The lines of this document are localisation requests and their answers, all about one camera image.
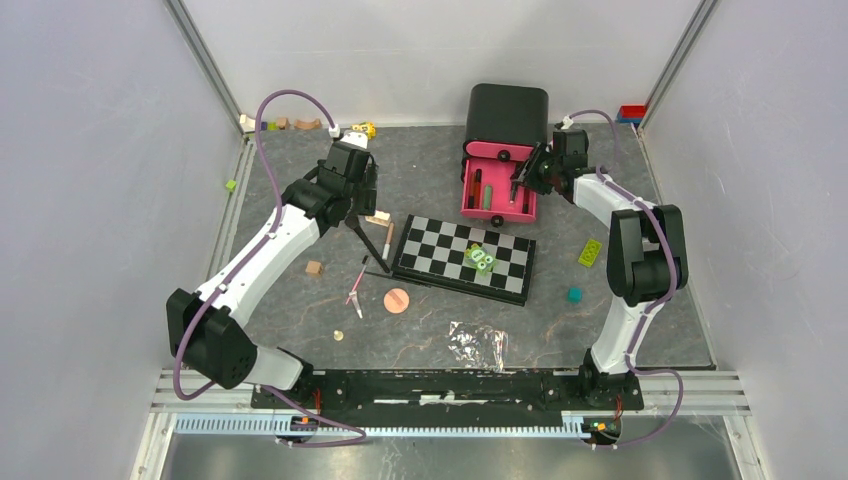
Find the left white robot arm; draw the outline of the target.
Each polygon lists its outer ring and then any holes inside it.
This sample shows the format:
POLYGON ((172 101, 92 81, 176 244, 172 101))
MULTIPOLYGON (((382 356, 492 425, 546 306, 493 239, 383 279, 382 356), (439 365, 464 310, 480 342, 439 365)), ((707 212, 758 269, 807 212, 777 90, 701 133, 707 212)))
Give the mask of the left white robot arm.
POLYGON ((269 385, 288 406, 306 405, 314 381, 302 373, 304 361, 281 348, 257 346, 245 327, 301 253, 340 223, 374 214, 377 175, 367 135, 344 133, 326 158, 282 192, 280 206, 221 271, 193 291, 176 289, 166 302, 175 366, 188 366, 225 389, 269 385))

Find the dark red pencil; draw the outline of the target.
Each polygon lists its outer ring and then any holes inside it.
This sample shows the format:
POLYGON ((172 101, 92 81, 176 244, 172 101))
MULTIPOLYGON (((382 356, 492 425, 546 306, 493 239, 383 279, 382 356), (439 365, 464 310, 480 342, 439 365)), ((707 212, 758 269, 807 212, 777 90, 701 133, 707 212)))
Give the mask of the dark red pencil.
POLYGON ((469 186, 469 196, 467 201, 467 207, 469 209, 478 209, 481 204, 481 179, 482 179, 482 171, 480 169, 475 169, 469 176, 470 186, 469 186))

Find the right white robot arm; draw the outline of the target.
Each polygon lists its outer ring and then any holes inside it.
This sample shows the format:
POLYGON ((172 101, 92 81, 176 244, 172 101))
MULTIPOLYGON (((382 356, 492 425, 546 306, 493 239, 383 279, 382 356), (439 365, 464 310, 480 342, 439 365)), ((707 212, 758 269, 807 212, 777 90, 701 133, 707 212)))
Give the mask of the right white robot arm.
POLYGON ((537 144, 513 174, 513 184, 538 194, 557 192, 609 230, 606 277, 613 294, 602 332, 578 370, 577 392, 591 408, 632 392, 636 356, 655 315, 688 279, 683 218, 674 205, 655 205, 588 164, 587 133, 570 116, 537 144))

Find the beige white makeup pen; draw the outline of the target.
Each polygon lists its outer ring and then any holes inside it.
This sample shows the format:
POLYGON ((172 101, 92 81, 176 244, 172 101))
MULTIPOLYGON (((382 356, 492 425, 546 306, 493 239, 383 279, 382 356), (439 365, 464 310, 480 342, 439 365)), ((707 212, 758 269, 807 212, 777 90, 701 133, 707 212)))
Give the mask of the beige white makeup pen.
POLYGON ((389 257, 389 253, 391 251, 391 244, 392 244, 392 240, 393 240, 393 236, 394 236, 394 231, 395 231, 395 223, 390 222, 388 224, 388 227, 387 227, 387 235, 386 235, 384 246, 383 246, 383 249, 382 249, 381 258, 383 260, 387 260, 388 257, 389 257))

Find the green tube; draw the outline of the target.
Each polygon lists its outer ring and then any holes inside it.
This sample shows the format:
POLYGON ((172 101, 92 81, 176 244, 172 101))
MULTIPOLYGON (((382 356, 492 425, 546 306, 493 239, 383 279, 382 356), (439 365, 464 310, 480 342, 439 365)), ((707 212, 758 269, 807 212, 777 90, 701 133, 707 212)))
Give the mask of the green tube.
POLYGON ((482 209, 489 211, 492 207, 492 199, 493 199, 493 187, 491 185, 486 185, 483 189, 482 196, 482 209))

